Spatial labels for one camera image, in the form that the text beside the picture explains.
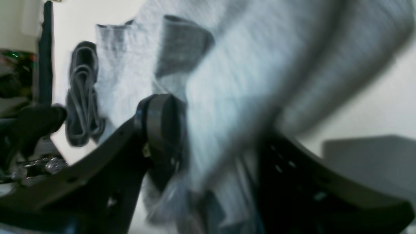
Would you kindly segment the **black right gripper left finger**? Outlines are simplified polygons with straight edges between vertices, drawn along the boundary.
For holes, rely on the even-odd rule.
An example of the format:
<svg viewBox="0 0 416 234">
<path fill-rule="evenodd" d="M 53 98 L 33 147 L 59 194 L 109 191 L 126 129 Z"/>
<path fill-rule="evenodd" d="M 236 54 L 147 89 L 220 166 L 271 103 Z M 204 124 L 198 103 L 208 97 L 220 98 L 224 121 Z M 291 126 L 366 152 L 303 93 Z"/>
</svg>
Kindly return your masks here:
<svg viewBox="0 0 416 234">
<path fill-rule="evenodd" d="M 135 115 L 72 166 L 1 198 L 2 234 L 126 234 L 142 180 L 164 190 L 181 167 L 186 105 L 143 99 Z"/>
</svg>

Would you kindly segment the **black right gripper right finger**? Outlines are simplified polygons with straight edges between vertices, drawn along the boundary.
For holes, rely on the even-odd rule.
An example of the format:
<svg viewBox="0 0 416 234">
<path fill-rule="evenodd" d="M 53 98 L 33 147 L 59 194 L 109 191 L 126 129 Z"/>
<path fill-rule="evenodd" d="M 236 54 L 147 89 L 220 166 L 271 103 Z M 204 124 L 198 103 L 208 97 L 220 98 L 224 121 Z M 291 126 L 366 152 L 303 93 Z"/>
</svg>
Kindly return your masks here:
<svg viewBox="0 0 416 234">
<path fill-rule="evenodd" d="M 415 218 L 410 201 L 335 172 L 277 132 L 259 140 L 258 155 L 265 234 L 399 234 Z"/>
</svg>

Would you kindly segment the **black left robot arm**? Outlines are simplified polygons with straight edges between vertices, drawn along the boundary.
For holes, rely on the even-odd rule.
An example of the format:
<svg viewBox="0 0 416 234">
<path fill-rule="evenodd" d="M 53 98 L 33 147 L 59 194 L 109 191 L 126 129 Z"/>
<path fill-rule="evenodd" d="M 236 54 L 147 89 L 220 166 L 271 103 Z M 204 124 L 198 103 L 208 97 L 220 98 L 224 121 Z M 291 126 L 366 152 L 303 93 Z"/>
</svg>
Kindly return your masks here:
<svg viewBox="0 0 416 234">
<path fill-rule="evenodd" d="M 1 119 L 1 184 L 13 181 L 18 156 L 32 156 L 39 140 L 60 129 L 66 118 L 63 106 L 40 105 L 23 108 L 15 118 Z"/>
</svg>

